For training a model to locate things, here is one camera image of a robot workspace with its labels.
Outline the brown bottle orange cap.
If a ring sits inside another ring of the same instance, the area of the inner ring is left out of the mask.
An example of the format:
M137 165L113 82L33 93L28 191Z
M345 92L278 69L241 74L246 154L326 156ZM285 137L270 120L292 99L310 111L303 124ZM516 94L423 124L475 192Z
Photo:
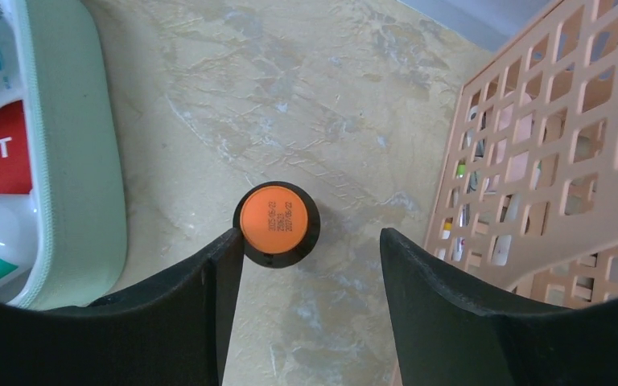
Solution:
M321 218L304 189L271 181L248 191L233 213L233 227L244 239L244 254L254 263L284 269L307 257L318 243Z

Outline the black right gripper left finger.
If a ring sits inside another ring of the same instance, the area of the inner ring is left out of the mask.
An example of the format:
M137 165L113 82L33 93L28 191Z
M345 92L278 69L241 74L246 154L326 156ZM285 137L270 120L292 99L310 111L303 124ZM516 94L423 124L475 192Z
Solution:
M221 384L242 263L242 235L229 229L85 307L0 304L0 385Z

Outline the small white bottle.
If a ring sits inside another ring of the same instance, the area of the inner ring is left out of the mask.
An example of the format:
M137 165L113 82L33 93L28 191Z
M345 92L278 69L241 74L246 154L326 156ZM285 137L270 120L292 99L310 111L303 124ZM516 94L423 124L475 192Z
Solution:
M0 195L0 288L33 267L38 232L38 208L31 194Z

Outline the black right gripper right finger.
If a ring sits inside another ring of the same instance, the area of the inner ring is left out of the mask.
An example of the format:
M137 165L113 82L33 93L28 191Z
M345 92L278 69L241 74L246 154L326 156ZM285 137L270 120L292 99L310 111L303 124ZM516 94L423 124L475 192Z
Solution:
M523 298L393 228L380 256L405 385L618 385L618 298L572 310Z

